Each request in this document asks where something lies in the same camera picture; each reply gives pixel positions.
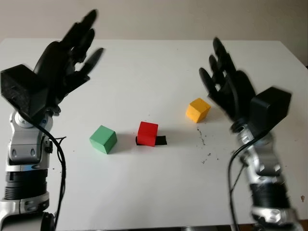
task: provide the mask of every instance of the white table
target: white table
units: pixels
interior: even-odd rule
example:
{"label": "white table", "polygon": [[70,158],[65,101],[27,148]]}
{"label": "white table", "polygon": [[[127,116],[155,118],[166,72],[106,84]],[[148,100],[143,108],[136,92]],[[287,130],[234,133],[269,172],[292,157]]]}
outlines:
{"label": "white table", "polygon": [[[53,39],[6,39],[0,70],[25,63],[32,69]],[[277,41],[225,41],[238,68],[257,92],[276,85],[293,92],[290,112],[275,129],[292,204],[308,213],[308,71]],[[129,229],[230,224],[226,169],[238,147],[231,122],[209,99],[198,74],[213,52],[211,41],[96,40],[105,54],[91,81],[60,104],[52,133],[66,135],[67,187],[59,230]],[[189,102],[202,97],[213,108],[205,122],[185,117]],[[11,135],[12,108],[0,100],[0,189]],[[159,124],[167,146],[136,146],[140,121]],[[94,150],[89,137],[99,125],[116,131],[110,155]],[[234,167],[234,174],[239,164]],[[60,164],[54,154],[48,177],[49,212],[58,202]],[[252,222],[244,177],[235,190],[240,223]]]}

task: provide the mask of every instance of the silver metal arm segment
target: silver metal arm segment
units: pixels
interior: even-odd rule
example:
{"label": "silver metal arm segment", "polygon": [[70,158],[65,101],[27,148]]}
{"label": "silver metal arm segment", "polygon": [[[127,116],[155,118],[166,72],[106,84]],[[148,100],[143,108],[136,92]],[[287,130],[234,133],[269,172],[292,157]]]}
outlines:
{"label": "silver metal arm segment", "polygon": [[[238,134],[240,145],[253,138],[246,127]],[[260,230],[303,231],[286,195],[282,168],[273,149],[273,136],[269,133],[240,157],[247,164],[246,175],[253,198],[251,213]]]}
{"label": "silver metal arm segment", "polygon": [[[0,201],[0,230],[9,227],[6,219],[20,223],[22,230],[29,224],[39,224],[33,231],[40,231],[49,206],[49,193],[46,190],[46,176],[52,142],[40,130],[26,122],[16,111],[10,116],[12,139],[8,145],[6,162],[6,181],[4,198]],[[51,130],[52,118],[45,115],[40,126]],[[22,222],[23,216],[31,215]]]}

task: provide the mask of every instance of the wire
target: wire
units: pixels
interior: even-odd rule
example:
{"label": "wire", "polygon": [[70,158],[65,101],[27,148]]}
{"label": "wire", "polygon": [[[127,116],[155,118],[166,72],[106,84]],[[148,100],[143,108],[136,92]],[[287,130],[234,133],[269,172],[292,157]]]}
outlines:
{"label": "wire", "polygon": [[29,116],[27,116],[26,114],[24,114],[23,112],[18,112],[20,114],[20,116],[26,120],[28,123],[32,124],[33,126],[35,126],[38,130],[40,130],[41,132],[43,132],[46,136],[48,136],[49,139],[51,139],[51,141],[56,145],[57,147],[57,155],[59,158],[59,161],[61,163],[61,167],[62,167],[62,174],[61,174],[61,184],[60,184],[60,193],[59,193],[59,202],[58,202],[58,207],[57,207],[57,211],[55,213],[55,219],[54,219],[54,227],[56,229],[57,227],[57,223],[58,223],[58,218],[59,218],[59,214],[60,214],[60,209],[61,209],[61,203],[62,203],[62,199],[64,197],[64,192],[65,192],[65,178],[66,178],[66,162],[65,162],[65,156],[63,153],[63,150],[60,146],[61,142],[66,138],[66,137],[61,137],[61,138],[54,138],[46,129],[44,129],[42,126],[40,126],[39,124],[35,123]]}
{"label": "wire", "polygon": [[262,139],[264,136],[266,136],[268,134],[269,131],[264,131],[262,133],[260,133],[259,135],[257,135],[255,138],[253,138],[250,142],[242,145],[238,150],[236,150],[233,155],[230,158],[229,164],[228,164],[228,189],[229,189],[229,201],[230,201],[230,211],[231,211],[231,216],[232,216],[232,221],[233,221],[233,225],[236,231],[240,231],[238,223],[237,223],[237,218],[235,215],[235,209],[234,209],[234,204],[233,204],[233,198],[232,198],[232,193],[235,187],[235,184],[237,182],[235,182],[234,187],[231,187],[231,167],[232,167],[232,163],[234,161],[234,159],[236,158],[236,156],[241,153],[244,149],[248,148],[249,146],[253,145],[254,143],[256,143],[258,140]]}
{"label": "wire", "polygon": [[241,170],[240,170],[239,174],[237,175],[237,178],[236,178],[236,180],[235,180],[235,182],[234,182],[234,184],[233,184],[233,187],[232,187],[232,189],[231,189],[232,192],[233,192],[233,190],[234,190],[234,188],[235,188],[235,186],[236,186],[236,183],[237,183],[237,181],[239,180],[239,178],[240,178],[240,176],[241,176],[241,174],[242,174],[242,171],[244,170],[245,167],[246,167],[245,164],[243,164],[242,167],[241,167]]}

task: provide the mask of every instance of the dirt speck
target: dirt speck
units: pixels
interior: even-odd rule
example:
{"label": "dirt speck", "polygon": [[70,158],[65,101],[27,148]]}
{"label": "dirt speck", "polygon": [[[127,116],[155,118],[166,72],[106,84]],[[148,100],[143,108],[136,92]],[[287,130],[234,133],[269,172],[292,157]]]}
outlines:
{"label": "dirt speck", "polygon": [[203,146],[205,146],[206,144],[205,144],[205,142],[204,142],[204,139],[202,138],[202,132],[201,132],[201,130],[199,129],[199,127],[197,127],[197,131],[200,133],[200,137],[199,137],[199,138],[201,139]]}

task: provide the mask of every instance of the robotic hand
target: robotic hand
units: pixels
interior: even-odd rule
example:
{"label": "robotic hand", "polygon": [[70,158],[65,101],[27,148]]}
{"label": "robotic hand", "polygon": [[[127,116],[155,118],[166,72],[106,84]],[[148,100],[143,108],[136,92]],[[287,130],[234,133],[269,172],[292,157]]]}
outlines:
{"label": "robotic hand", "polygon": [[213,41],[218,60],[211,55],[209,63],[212,77],[199,69],[208,96],[217,103],[233,121],[231,130],[238,134],[242,145],[236,151],[228,168],[229,196],[233,223],[238,230],[232,201],[231,164],[239,154],[247,167],[246,174],[252,191],[252,217],[256,230],[299,230],[295,210],[286,195],[284,177],[273,138],[269,131],[287,116],[291,94],[271,87],[256,95],[249,78],[236,70],[230,55],[218,38]]}
{"label": "robotic hand", "polygon": [[[87,82],[103,52],[99,48],[83,63],[94,39],[91,28],[96,10],[75,23],[62,41],[48,45],[34,71],[18,65],[1,72],[1,94],[15,108],[10,123],[13,130],[6,163],[5,196],[0,201],[0,230],[54,231],[65,191],[65,158],[58,141],[49,133],[52,116],[61,112],[58,104],[70,92]],[[58,210],[49,206],[46,177],[52,144],[58,149],[62,180]]]}

